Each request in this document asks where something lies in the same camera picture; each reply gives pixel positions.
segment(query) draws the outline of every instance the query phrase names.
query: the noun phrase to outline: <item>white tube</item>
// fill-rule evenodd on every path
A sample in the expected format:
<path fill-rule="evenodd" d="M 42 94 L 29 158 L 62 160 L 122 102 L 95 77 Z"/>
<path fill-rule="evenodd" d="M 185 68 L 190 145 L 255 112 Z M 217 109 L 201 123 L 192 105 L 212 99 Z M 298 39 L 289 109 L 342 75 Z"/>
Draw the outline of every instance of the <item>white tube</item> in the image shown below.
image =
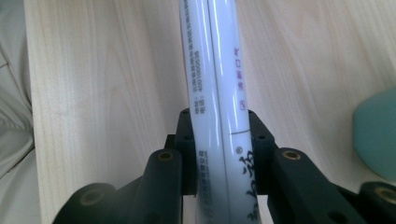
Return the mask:
<path fill-rule="evenodd" d="M 234 0 L 180 0 L 198 223 L 260 223 Z"/>

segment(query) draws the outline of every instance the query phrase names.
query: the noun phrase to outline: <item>wooden tabletop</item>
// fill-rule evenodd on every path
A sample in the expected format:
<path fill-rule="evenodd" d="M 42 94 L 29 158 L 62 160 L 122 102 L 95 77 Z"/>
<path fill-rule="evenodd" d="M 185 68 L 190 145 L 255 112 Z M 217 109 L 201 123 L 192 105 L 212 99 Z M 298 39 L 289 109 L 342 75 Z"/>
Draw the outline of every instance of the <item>wooden tabletop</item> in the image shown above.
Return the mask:
<path fill-rule="evenodd" d="M 25 12 L 49 223 L 82 186 L 142 175 L 175 133 L 188 107 L 178 0 L 26 0 Z M 396 84 L 396 2 L 247 0 L 238 13 L 248 105 L 277 144 L 304 151 L 347 189 L 382 180 L 354 152 L 351 118 Z"/>

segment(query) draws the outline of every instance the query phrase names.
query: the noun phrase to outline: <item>gray fabric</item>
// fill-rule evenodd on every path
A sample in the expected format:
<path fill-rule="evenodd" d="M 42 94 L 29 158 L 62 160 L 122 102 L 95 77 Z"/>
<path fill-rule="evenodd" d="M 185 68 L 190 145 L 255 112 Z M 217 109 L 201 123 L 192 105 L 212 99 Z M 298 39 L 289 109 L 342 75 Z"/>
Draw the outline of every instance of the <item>gray fabric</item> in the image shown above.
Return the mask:
<path fill-rule="evenodd" d="M 22 0 L 0 0 L 0 223 L 40 223 Z"/>

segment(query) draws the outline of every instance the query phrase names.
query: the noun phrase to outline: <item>teal object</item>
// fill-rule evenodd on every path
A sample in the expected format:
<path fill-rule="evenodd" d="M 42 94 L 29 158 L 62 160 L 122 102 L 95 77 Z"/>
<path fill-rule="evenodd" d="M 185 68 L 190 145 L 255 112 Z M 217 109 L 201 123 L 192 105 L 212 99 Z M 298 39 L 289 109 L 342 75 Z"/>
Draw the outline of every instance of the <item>teal object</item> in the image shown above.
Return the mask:
<path fill-rule="evenodd" d="M 396 181 L 396 88 L 381 92 L 355 110 L 354 148 L 376 173 Z"/>

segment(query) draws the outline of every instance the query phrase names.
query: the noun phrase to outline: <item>wooden table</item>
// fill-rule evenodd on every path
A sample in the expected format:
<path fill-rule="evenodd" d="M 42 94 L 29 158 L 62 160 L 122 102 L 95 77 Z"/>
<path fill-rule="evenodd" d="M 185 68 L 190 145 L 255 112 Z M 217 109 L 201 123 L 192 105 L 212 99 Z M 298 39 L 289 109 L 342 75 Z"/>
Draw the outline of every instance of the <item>wooden table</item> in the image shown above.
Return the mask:
<path fill-rule="evenodd" d="M 176 131 L 188 107 L 178 1 L 26 0 L 25 11 L 49 223 L 80 187 L 142 175 Z M 347 189 L 381 180 L 353 151 L 351 118 L 396 84 L 396 2 L 247 0 L 238 13 L 249 108 L 278 145 L 304 151 Z"/>

